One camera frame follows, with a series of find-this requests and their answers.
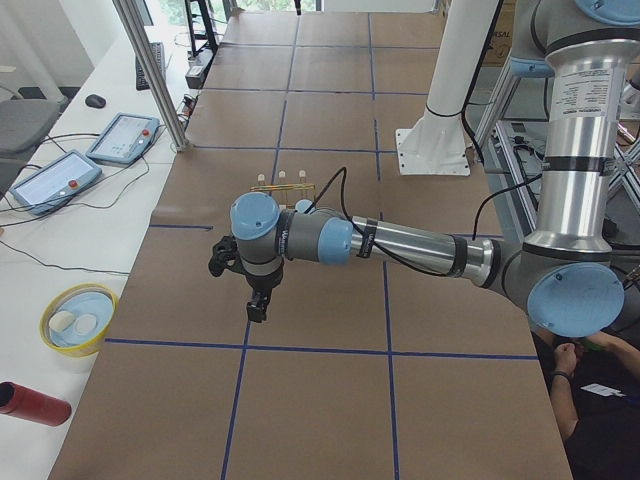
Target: red cylinder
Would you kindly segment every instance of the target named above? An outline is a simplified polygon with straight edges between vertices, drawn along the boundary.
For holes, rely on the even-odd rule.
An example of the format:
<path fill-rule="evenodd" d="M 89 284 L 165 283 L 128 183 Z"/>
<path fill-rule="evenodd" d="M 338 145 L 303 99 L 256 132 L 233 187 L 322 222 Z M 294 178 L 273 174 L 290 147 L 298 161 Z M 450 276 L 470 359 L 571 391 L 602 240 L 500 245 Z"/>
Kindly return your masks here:
<path fill-rule="evenodd" d="M 13 382 L 0 383 L 0 413 L 56 427 L 71 416 L 71 405 Z"/>

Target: cardboard box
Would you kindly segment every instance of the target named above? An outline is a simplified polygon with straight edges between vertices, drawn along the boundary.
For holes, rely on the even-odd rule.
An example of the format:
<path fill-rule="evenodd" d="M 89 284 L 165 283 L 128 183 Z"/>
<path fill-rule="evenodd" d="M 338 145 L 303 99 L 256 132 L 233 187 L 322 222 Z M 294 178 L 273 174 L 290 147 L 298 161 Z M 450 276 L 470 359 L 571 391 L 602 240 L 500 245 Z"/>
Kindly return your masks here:
<path fill-rule="evenodd" d="M 438 8 L 438 14 L 442 17 L 442 27 L 447 21 L 451 2 L 455 0 L 441 0 Z M 505 60 L 509 56 L 511 50 L 511 41 L 513 37 L 513 19 L 516 9 L 516 0 L 506 0 L 502 4 L 500 16 L 493 31 L 491 44 L 487 51 L 484 62 L 485 67 L 502 67 Z"/>

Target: white desk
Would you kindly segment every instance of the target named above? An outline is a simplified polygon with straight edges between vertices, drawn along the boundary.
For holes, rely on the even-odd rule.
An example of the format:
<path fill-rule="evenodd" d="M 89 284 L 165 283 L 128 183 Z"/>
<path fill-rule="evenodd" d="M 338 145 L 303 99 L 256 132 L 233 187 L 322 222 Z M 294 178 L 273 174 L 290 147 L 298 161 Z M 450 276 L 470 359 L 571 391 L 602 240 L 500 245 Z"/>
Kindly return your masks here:
<path fill-rule="evenodd" d="M 151 41 L 165 44 L 167 86 L 174 105 L 188 90 L 184 47 L 174 45 L 175 31 L 150 31 Z M 101 110 L 89 108 L 84 98 L 95 93 L 107 100 Z M 68 106 L 51 135 L 100 133 L 118 112 L 160 118 L 150 90 L 135 90 L 134 55 L 123 35 Z M 82 152 L 93 139 L 61 139 L 66 150 Z M 62 152 L 52 143 L 42 145 L 31 163 L 46 165 Z M 131 185 L 110 209 L 66 207 L 42 220 L 7 227 L 1 239 L 47 263 L 128 272 L 147 230 L 174 159 L 171 138 L 164 133 L 145 155 L 149 173 Z M 78 201 L 108 205 L 147 166 L 139 161 L 131 168 L 83 193 Z M 104 175 L 119 168 L 104 167 Z M 24 172 L 20 178 L 29 174 Z M 8 207 L 0 202 L 0 209 Z M 0 213 L 0 224 L 33 218 L 28 213 Z M 66 399 L 77 407 L 95 355 L 85 359 L 64 357 L 44 345 L 38 333 L 40 316 L 60 292 L 80 283 L 100 283 L 118 295 L 126 276 L 45 268 L 33 260 L 0 245 L 0 381 L 13 381 Z M 0 477 L 16 480 L 47 478 L 69 428 L 70 420 L 48 427 L 0 415 Z"/>

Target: black keyboard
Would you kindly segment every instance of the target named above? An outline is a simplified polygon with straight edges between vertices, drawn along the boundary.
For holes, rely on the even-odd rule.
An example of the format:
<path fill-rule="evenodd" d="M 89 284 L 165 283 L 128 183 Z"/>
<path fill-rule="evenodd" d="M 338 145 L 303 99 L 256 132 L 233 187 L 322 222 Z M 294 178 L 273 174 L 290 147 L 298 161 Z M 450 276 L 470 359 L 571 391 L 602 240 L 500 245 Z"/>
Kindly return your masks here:
<path fill-rule="evenodd" d="M 158 64 L 162 78 L 165 78 L 164 45 L 162 45 L 162 42 L 152 42 L 149 46 L 151 47 L 151 53 L 153 53 L 153 56 L 156 59 L 156 64 Z M 149 90 L 149 88 L 149 82 L 147 82 L 147 79 L 144 76 L 142 65 L 136 57 L 136 90 Z"/>

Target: computer mouse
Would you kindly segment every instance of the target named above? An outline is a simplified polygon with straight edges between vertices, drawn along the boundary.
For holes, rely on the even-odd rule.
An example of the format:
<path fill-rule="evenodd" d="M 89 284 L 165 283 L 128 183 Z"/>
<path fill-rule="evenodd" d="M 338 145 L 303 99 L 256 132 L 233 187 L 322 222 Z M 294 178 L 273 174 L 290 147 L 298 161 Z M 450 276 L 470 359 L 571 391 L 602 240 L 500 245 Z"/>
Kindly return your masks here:
<path fill-rule="evenodd" d="M 104 106 L 107 104 L 107 101 L 100 95 L 92 93 L 84 99 L 84 103 L 91 108 L 104 108 Z"/>

